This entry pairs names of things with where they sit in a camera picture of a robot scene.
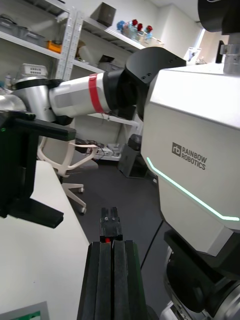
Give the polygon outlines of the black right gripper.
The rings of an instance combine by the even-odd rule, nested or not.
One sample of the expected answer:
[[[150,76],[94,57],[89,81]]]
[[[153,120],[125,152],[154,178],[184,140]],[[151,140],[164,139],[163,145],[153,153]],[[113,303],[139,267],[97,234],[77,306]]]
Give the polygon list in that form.
[[[0,112],[0,216],[55,229],[64,214],[30,198],[39,136],[68,142],[76,137],[76,130],[25,112]]]

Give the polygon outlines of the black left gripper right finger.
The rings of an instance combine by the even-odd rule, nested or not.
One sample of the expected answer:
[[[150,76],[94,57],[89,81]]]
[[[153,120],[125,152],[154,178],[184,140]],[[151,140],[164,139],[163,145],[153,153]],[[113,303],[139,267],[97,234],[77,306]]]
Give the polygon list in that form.
[[[147,320],[137,245],[132,240],[113,243],[113,318]]]

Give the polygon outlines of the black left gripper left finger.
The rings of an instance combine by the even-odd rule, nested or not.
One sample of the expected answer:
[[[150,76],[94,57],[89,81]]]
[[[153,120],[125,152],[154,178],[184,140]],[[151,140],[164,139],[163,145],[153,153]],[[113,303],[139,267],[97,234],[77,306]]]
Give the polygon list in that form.
[[[78,320],[111,319],[111,243],[89,245],[77,313]]]

